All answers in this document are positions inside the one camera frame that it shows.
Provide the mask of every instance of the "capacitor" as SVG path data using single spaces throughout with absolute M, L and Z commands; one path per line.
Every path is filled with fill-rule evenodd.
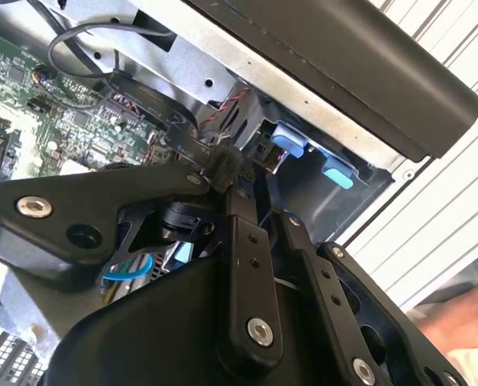
M 123 131 L 126 127 L 126 122 L 119 122 L 117 125 L 113 127 L 113 129 L 116 131 L 116 133 L 120 133 Z
M 56 143 L 55 141 L 49 141 L 46 145 L 47 149 L 50 150 L 50 151 L 57 151 L 58 148 L 59 148 L 59 145 L 58 143 Z

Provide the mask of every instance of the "green circuit board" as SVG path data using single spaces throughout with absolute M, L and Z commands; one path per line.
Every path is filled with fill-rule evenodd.
M 165 162 L 172 156 L 160 145 L 163 133 L 126 106 L 122 96 L 84 112 L 56 105 L 33 81 L 39 66 L 43 63 L 34 56 L 0 38 L 0 118 L 7 122 L 0 128 L 6 147 L 0 150 L 5 153 L 0 154 L 0 180 L 97 170 L 111 162 Z M 77 105 L 102 98 L 62 75 L 52 77 L 47 88 Z M 152 142 L 155 152 L 147 157 Z

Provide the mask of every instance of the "human hand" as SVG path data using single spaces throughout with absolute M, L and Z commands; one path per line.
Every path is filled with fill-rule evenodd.
M 478 287 L 444 303 L 417 326 L 442 353 L 478 348 Z

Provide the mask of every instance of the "black metal arm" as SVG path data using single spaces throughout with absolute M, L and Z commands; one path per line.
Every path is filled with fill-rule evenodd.
M 465 384 L 345 250 L 316 252 L 277 197 L 260 168 L 222 195 L 180 163 L 0 184 L 0 261 L 60 292 L 195 243 L 184 267 L 74 326 L 44 385 Z

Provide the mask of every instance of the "mounting hole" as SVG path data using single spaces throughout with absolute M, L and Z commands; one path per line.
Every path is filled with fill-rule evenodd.
M 434 386 L 443 386 L 443 382 L 441 381 L 441 378 L 432 370 L 431 368 L 424 368 L 426 376 L 431 380 L 432 384 Z
M 255 269 L 261 268 L 261 263 L 259 263 L 257 259 L 252 259 L 252 260 L 249 261 L 249 263 Z
M 361 327 L 362 336 L 365 339 L 373 360 L 380 366 L 385 362 L 385 344 L 380 335 L 370 326 Z
M 100 231 L 86 224 L 72 225 L 68 229 L 67 236 L 71 244 L 82 249 L 95 249 L 103 242 Z
M 214 226 L 213 223 L 206 223 L 206 224 L 203 224 L 201 226 L 201 229 L 202 229 L 202 233 L 207 236 L 207 235 L 210 235 L 212 232 L 214 232 L 214 229 L 216 227 Z
M 341 300 L 336 296 L 336 295 L 332 295 L 330 297 L 330 299 L 332 299 L 332 301 L 334 302 L 334 304 L 337 304 L 338 306 L 341 305 Z

